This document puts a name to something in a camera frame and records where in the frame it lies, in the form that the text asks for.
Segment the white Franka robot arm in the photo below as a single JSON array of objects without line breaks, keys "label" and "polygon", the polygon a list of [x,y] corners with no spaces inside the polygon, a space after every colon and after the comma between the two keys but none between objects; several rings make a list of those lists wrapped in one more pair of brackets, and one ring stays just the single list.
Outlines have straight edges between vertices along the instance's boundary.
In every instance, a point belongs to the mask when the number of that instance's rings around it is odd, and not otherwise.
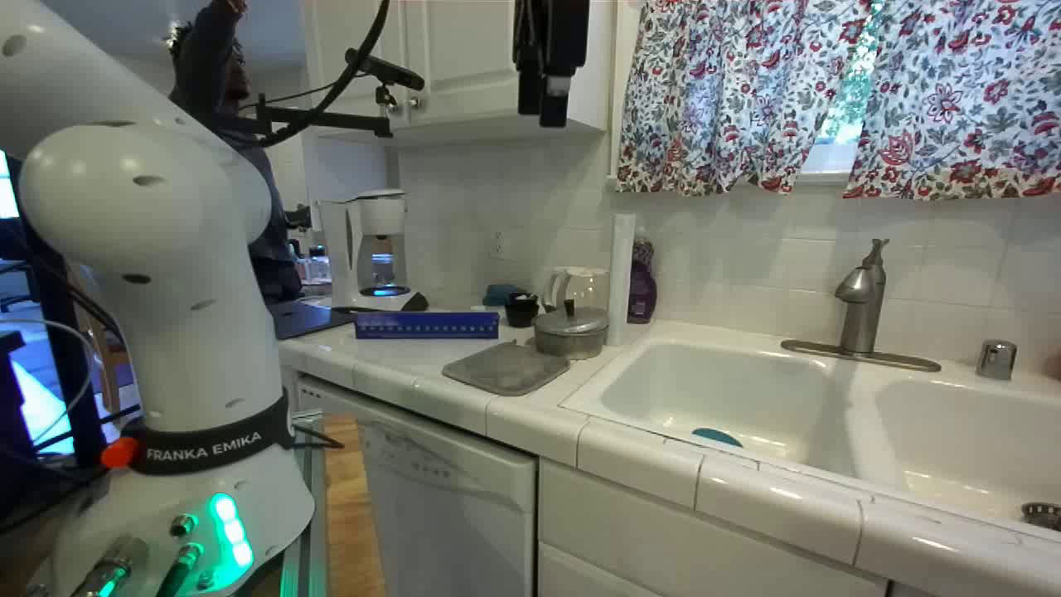
[{"label": "white Franka robot arm", "polygon": [[257,168],[42,0],[0,0],[21,214],[116,321],[138,419],[32,578],[48,597],[233,597],[315,517],[250,243]]}]

